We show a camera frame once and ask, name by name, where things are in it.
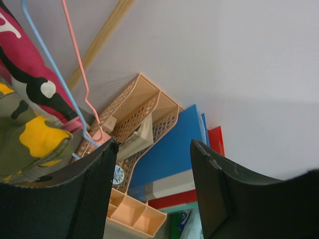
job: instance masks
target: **perforated basket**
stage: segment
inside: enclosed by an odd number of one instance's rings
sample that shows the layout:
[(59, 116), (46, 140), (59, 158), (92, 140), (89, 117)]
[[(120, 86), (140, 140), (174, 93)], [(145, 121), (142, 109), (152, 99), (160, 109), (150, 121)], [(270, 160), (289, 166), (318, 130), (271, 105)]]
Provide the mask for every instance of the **perforated basket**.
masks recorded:
[[(158, 142), (177, 122), (179, 105), (164, 92), (147, 80), (142, 74), (132, 80), (131, 83), (119, 94), (118, 97), (100, 115), (101, 124), (110, 116), (117, 119), (117, 123), (111, 136), (118, 142), (124, 142), (143, 122), (152, 114), (154, 144)], [(99, 130), (96, 120), (91, 126), (90, 135), (93, 136)], [(83, 140), (78, 148), (80, 157), (86, 153), (89, 142)], [(120, 166), (125, 172), (124, 182), (117, 187), (126, 193), (130, 184), (133, 169), (137, 161), (153, 146), (132, 155), (123, 160)]]

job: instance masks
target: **blue hanger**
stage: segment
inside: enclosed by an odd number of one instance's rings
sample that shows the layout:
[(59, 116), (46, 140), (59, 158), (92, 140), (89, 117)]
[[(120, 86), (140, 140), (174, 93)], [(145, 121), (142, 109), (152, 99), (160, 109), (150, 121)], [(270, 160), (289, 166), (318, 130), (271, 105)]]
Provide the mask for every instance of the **blue hanger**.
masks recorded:
[[(28, 21), (28, 23), (29, 23), (29, 25), (30, 25), (30, 27), (31, 27), (31, 29), (32, 29), (32, 31), (33, 31), (33, 33), (34, 33), (34, 35), (36, 36), (36, 39), (37, 39), (38, 42), (40, 43), (41, 48), (43, 49), (43, 51), (44, 51), (46, 57), (49, 59), (51, 65), (53, 66), (53, 69), (54, 69), (54, 71), (55, 71), (55, 73), (56, 73), (56, 75), (57, 75), (57, 77), (58, 77), (58, 79), (59, 79), (59, 81), (60, 81), (62, 87), (64, 88), (64, 90), (65, 90), (67, 96), (69, 97), (69, 99), (70, 99), (70, 101), (71, 101), (71, 103), (72, 103), (72, 105), (73, 105), (73, 107), (74, 107), (76, 113), (77, 113), (78, 116), (80, 117), (80, 120), (81, 120), (81, 122), (82, 122), (82, 124), (83, 124), (83, 137), (84, 137), (87, 141), (89, 141), (90, 143), (92, 143), (93, 145), (95, 145), (96, 147), (99, 147), (99, 145), (98, 145), (96, 142), (94, 142), (91, 138), (89, 138), (89, 137), (86, 135), (86, 130), (87, 130), (87, 128), (86, 128), (86, 122), (85, 122), (85, 120), (84, 120), (84, 117), (83, 117), (83, 115), (82, 115), (80, 109), (78, 108), (78, 106), (77, 106), (75, 100), (73, 99), (73, 96), (72, 96), (72, 94), (71, 94), (69, 88), (67, 87), (67, 85), (66, 85), (66, 83), (65, 83), (65, 81), (64, 81), (64, 79), (63, 79), (63, 77), (62, 77), (62, 75), (61, 75), (61, 73), (60, 73), (60, 71), (59, 71), (59, 69), (58, 69), (58, 67), (56, 66), (56, 64), (55, 64), (55, 62), (54, 62), (54, 60), (53, 60), (53, 58), (52, 58), (52, 56), (51, 56), (51, 54), (50, 54), (48, 48), (46, 47), (44, 41), (42, 40), (42, 37), (40, 36), (38, 30), (36, 29), (36, 27), (35, 27), (35, 25), (34, 25), (34, 23), (33, 23), (33, 21), (32, 21), (32, 18), (31, 18), (30, 14), (29, 14), (29, 12), (28, 12), (28, 10), (27, 10), (26, 1), (27, 1), (27, 0), (21, 0), (21, 8), (22, 8), (23, 14), (24, 14), (26, 20)], [(78, 155), (76, 155), (75, 153), (73, 153), (72, 156), (75, 157), (76, 159), (80, 159), (80, 157), (79, 157)]]

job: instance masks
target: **beige basket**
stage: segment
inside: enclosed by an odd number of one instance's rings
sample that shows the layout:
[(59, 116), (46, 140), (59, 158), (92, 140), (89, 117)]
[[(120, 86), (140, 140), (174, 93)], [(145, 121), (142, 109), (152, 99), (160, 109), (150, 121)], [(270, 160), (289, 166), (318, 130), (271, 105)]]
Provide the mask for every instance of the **beige basket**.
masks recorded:
[(142, 238), (153, 238), (166, 214), (112, 188), (107, 223)]
[[(114, 116), (117, 119), (117, 123), (111, 136), (114, 136), (118, 142), (124, 142), (141, 125), (143, 120), (149, 114), (152, 114), (155, 144), (175, 126), (180, 110), (181, 108), (175, 101), (147, 80), (142, 74), (138, 74), (102, 112), (100, 121), (101, 124), (103, 124), (110, 116)], [(98, 124), (94, 121), (91, 126), (90, 135), (93, 136), (98, 130)], [(83, 157), (88, 145), (89, 142), (83, 140), (77, 151), (77, 155)], [(117, 187), (119, 191), (123, 193), (127, 192), (136, 163), (152, 146), (132, 155), (120, 163), (125, 173), (125, 179), (124, 182)]]

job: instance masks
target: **blue folder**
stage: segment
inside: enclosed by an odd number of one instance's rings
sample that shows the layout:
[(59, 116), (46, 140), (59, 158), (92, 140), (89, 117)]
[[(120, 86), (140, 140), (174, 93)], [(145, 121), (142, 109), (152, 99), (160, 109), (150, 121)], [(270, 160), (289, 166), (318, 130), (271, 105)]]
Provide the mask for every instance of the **blue folder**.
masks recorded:
[(179, 113), (176, 125), (138, 161), (129, 188), (191, 169), (189, 147), (192, 139), (203, 140), (200, 124), (196, 105)]

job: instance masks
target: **white wall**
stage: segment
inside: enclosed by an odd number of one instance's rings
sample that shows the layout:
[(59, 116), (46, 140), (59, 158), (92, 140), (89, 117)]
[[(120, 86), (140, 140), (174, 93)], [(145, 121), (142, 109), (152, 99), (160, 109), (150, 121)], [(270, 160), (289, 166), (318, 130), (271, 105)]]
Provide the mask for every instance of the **white wall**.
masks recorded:
[[(5, 2), (23, 20), (18, 1)], [(67, 78), (76, 61), (60, 1), (29, 2)], [(83, 53), (115, 4), (67, 2)], [(283, 179), (319, 167), (318, 9), (316, 0), (137, 0), (87, 71), (90, 99), (102, 109), (143, 72), (184, 107), (197, 103), (209, 127), (222, 125), (230, 159)], [(83, 85), (73, 93), (87, 109)]]

